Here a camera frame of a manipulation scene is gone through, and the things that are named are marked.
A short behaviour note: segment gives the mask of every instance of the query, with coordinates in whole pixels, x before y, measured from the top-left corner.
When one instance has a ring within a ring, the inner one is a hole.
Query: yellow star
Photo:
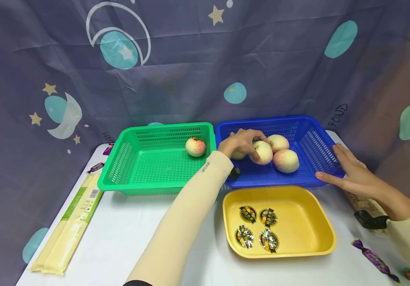
[[[41,126],[40,121],[43,120],[41,117],[39,117],[36,112],[33,113],[33,115],[29,115],[30,118],[32,118],[32,124],[38,124],[39,126]]]
[[[213,13],[208,15],[211,19],[213,19],[213,26],[217,24],[217,22],[224,23],[222,20],[222,13],[224,12],[224,9],[219,10],[216,8],[216,5],[213,6]]]
[[[47,83],[45,84],[45,88],[43,88],[43,91],[45,91],[48,95],[51,95],[52,93],[57,93],[55,90],[56,85],[48,85]]]
[[[73,140],[74,140],[74,142],[75,142],[75,145],[81,143],[81,137],[79,137],[79,136],[77,136],[77,135],[74,136]]]

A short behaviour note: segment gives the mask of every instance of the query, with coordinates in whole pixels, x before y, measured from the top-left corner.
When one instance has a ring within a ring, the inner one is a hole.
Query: crescent moon
[[[68,103],[63,114],[62,122],[57,128],[47,130],[47,132],[57,139],[66,139],[71,136],[82,118],[81,106],[79,106],[78,102],[68,93],[64,94],[66,95],[66,101]]]
[[[132,14],[136,20],[138,20],[138,22],[141,24],[141,26],[144,29],[144,32],[146,33],[146,38],[148,40],[148,52],[146,54],[146,57],[143,57],[143,54],[141,52],[141,48],[138,45],[138,43],[135,41],[135,39],[133,39],[132,36],[130,36],[126,31],[118,28],[118,27],[108,27],[108,28],[104,28],[100,31],[98,31],[94,37],[90,36],[90,18],[92,17],[92,15],[101,7],[105,7],[105,6],[112,6],[112,7],[116,7],[116,8],[120,8],[123,10],[126,10],[127,12],[129,12],[130,14]],[[122,34],[124,34],[127,38],[130,39],[130,41],[133,42],[133,44],[135,45],[136,49],[138,50],[138,54],[140,55],[140,62],[141,65],[143,65],[144,63],[147,62],[149,56],[151,55],[151,37],[149,35],[148,29],[146,28],[146,25],[143,23],[143,21],[141,20],[141,18],[138,16],[138,14],[136,14],[135,12],[133,12],[132,9],[119,4],[119,3],[113,3],[113,2],[109,2],[109,1],[105,1],[105,2],[100,2],[97,5],[93,6],[89,13],[87,14],[87,19],[85,20],[85,30],[87,31],[87,38],[89,39],[89,42],[91,44],[91,46],[93,47],[95,45],[95,43],[97,42],[97,39],[104,33],[107,33],[109,31],[118,31]]]

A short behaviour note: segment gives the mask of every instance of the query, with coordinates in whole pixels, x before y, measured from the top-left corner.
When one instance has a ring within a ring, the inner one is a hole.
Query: barcode
[[[97,195],[98,195],[98,192],[100,192],[99,189],[93,189],[90,193],[89,199],[96,199]]]

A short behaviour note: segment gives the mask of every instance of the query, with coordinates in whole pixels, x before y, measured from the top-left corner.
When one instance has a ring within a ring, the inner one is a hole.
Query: blue plastic basket
[[[278,171],[273,163],[257,165],[249,156],[243,160],[232,160],[241,171],[237,180],[228,178],[226,184],[234,189],[244,187],[268,187],[296,185],[301,187],[320,187],[325,183],[315,178],[315,172],[322,171],[338,177],[344,171],[332,151],[331,137],[319,122],[310,116],[287,116],[255,120],[225,121],[216,126],[216,144],[238,129],[261,130],[267,137],[280,134],[289,140],[290,149],[299,157],[300,167],[292,174]]]

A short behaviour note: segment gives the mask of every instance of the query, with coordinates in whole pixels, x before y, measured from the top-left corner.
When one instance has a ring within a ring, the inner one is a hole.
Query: yellow plastic tray
[[[246,222],[240,207],[249,205],[256,211],[256,222]],[[265,229],[260,219],[263,209],[272,208],[277,222],[270,227],[278,238],[276,253],[265,250],[259,236]],[[279,258],[328,255],[335,249],[334,229],[312,193],[302,187],[262,187],[228,193],[222,205],[225,233],[230,247],[244,258]],[[254,236],[253,246],[241,246],[235,232],[244,225]]]

